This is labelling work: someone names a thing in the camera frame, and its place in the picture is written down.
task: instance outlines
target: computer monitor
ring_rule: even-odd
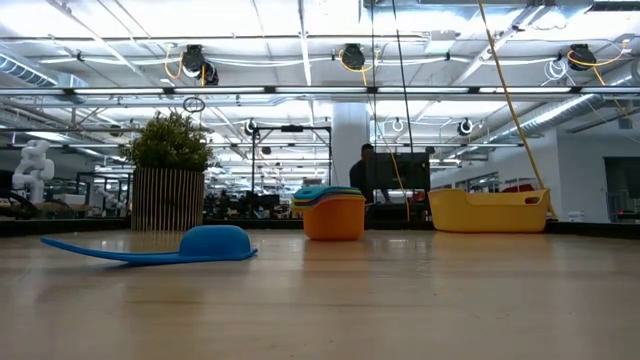
[[[394,154],[394,157],[397,172],[389,153],[372,154],[367,158],[367,184],[371,188],[400,189],[401,181],[404,189],[431,189],[428,153],[402,153]]]

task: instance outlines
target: ceiling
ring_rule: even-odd
[[[203,54],[218,71],[219,86],[362,86],[363,82],[368,86],[402,86],[402,70],[407,86],[500,85],[475,1],[450,1],[436,7],[425,6],[424,1],[398,0],[397,21],[389,6],[391,1],[378,1],[373,26],[370,2],[364,2],[365,6],[357,0],[71,0],[65,5],[54,0],[5,0],[0,3],[0,53],[19,57],[47,76],[72,74],[88,87],[98,88],[199,86],[184,72],[172,78],[179,71],[180,53],[188,44],[203,46]],[[488,3],[487,21],[497,39],[510,86],[593,82],[592,71],[564,73],[553,69],[561,73],[557,77],[550,73],[553,60],[559,53],[566,55],[572,44],[587,44],[599,61],[619,56],[600,68],[604,74],[634,59],[640,51],[640,39],[634,35],[640,33],[640,12],[594,12],[588,11],[592,1],[558,1],[573,5],[540,7],[527,17],[525,12],[531,9],[525,7],[526,1]],[[65,6],[71,16],[64,14]],[[511,31],[514,22],[520,24],[518,31]],[[373,66],[373,59],[377,59],[364,79],[362,73],[345,70],[336,59],[348,43],[360,44],[368,65]],[[0,72],[0,87],[28,86]],[[241,96],[242,106],[238,106],[235,96],[203,98],[213,106],[198,114],[197,121],[222,136],[215,141],[236,143],[246,140],[241,134],[248,119],[262,126],[330,125],[332,103],[339,101],[335,97],[257,95]],[[103,101],[103,106],[90,105],[91,101],[72,104],[52,97],[10,100],[60,121],[11,112],[0,117],[5,127],[70,125],[75,112],[76,120],[86,117],[82,126],[104,128],[115,124],[143,126],[156,111],[180,109],[182,98],[90,98],[94,105]],[[520,114],[526,114],[548,100],[552,99],[523,100],[515,105]],[[486,125],[476,127],[472,135],[484,135],[510,120],[506,103],[500,98],[431,101],[414,97],[406,105],[401,98],[379,99],[376,119],[385,140],[409,142],[407,106],[414,141],[464,142],[468,139],[458,137],[456,126],[466,118]],[[400,131],[394,130],[396,121],[403,125]],[[66,141],[124,143],[131,134],[82,136],[70,135]],[[269,141],[321,144],[310,132],[274,132]],[[97,158],[105,154],[114,159],[114,151],[94,148],[85,155]],[[223,163],[242,161],[241,155],[230,149],[216,149],[216,154]],[[302,156],[325,159],[326,148],[274,149],[268,157]],[[240,165],[233,166],[244,170]],[[314,175],[326,175],[326,166],[317,169]]]

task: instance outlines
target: plant pot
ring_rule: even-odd
[[[134,231],[186,231],[202,225],[204,174],[169,169],[133,173]]]

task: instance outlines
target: green leaves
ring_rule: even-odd
[[[209,167],[212,151],[206,146],[204,133],[192,125],[191,117],[176,112],[167,117],[156,112],[140,137],[120,154],[139,168],[202,172]]]

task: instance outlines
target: person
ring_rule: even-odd
[[[372,186],[367,184],[367,161],[369,156],[374,155],[374,149],[371,144],[364,144],[360,148],[360,160],[355,163],[349,171],[350,186],[360,190],[362,195],[366,199],[366,204],[373,203],[373,190]],[[390,203],[389,192],[386,189],[380,189],[384,196],[385,202]]]

